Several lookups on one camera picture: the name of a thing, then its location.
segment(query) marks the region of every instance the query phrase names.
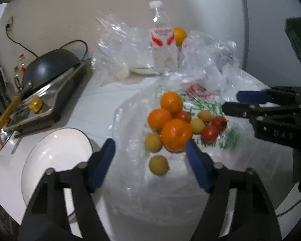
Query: bottle label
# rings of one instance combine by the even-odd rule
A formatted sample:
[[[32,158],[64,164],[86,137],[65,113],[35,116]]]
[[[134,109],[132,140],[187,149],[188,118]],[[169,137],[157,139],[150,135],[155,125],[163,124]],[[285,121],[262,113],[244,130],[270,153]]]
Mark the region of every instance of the bottle label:
[[[170,27],[152,28],[150,34],[153,47],[175,44],[174,31]]]

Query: electrical outlet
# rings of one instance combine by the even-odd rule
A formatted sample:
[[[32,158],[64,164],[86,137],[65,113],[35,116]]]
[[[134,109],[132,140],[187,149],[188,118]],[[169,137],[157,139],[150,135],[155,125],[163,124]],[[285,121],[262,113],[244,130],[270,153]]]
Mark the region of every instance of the electrical outlet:
[[[6,25],[8,24],[9,25],[9,28],[12,26],[12,23],[13,23],[13,16],[11,16],[9,18],[9,20],[7,21]]]

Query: yellow handle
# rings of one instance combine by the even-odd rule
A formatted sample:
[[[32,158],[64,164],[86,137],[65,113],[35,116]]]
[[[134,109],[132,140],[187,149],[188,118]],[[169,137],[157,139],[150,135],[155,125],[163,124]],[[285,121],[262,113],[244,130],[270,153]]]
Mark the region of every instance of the yellow handle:
[[[41,110],[43,104],[44,104],[43,100],[38,95],[35,95],[32,97],[28,107],[34,113],[37,113]]]
[[[0,131],[2,127],[5,125],[6,121],[9,119],[11,113],[14,111],[14,109],[19,105],[21,102],[21,97],[17,95],[13,101],[9,104],[7,109],[4,111],[4,113],[0,117]]]

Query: white wall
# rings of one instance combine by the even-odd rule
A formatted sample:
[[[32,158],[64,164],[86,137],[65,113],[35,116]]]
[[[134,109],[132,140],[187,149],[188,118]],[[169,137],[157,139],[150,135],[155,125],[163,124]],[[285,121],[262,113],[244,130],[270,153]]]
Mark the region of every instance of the white wall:
[[[8,3],[0,22],[0,64],[12,80],[18,56],[24,53],[30,60],[34,56],[13,44],[5,36],[5,24],[13,16],[11,36],[37,54],[58,48],[62,44],[82,39],[94,51],[96,40],[96,11],[121,15],[130,24],[149,27],[151,0],[12,0]],[[162,0],[175,25],[204,31],[218,39],[234,40],[240,60],[244,50],[244,16],[242,0]],[[73,45],[78,56],[81,44]]]
[[[301,86],[301,64],[285,33],[285,19],[301,17],[298,0],[247,0],[249,52],[246,71],[262,82]]]

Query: tomato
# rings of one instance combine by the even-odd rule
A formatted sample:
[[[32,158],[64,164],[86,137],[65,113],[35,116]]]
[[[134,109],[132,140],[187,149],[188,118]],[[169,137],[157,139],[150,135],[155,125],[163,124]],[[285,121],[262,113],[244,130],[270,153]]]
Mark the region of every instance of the tomato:
[[[219,132],[222,132],[227,127],[227,120],[223,116],[216,116],[212,119],[212,125],[217,127]]]
[[[189,114],[189,112],[187,111],[179,111],[175,114],[175,118],[177,119],[181,119],[183,121],[186,121],[187,123],[189,123],[192,119],[191,115]]]
[[[218,137],[218,129],[213,125],[206,126],[201,132],[203,140],[207,143],[213,143]]]

